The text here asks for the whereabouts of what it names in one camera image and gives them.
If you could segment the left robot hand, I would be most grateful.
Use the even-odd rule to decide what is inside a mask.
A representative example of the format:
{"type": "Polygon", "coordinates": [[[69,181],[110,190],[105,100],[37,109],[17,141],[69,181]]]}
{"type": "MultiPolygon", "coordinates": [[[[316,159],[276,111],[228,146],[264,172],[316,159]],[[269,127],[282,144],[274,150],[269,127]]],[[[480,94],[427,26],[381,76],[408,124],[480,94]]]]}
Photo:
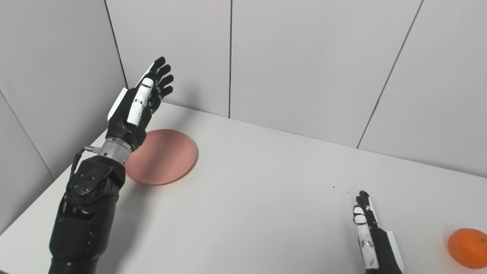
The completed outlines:
{"type": "Polygon", "coordinates": [[[108,140],[121,140],[130,151],[146,139],[146,128],[164,97],[173,92],[172,67],[159,57],[146,70],[135,87],[123,88],[108,113],[108,140]]]}

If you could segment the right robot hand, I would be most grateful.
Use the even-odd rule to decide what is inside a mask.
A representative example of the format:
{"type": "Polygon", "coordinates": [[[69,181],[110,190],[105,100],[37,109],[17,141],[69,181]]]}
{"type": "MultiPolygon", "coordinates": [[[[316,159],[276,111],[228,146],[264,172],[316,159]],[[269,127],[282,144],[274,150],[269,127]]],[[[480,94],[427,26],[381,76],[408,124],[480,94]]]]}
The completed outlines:
{"type": "Polygon", "coordinates": [[[403,274],[404,263],[392,231],[382,229],[372,198],[361,190],[355,198],[353,222],[366,274],[403,274]]]}

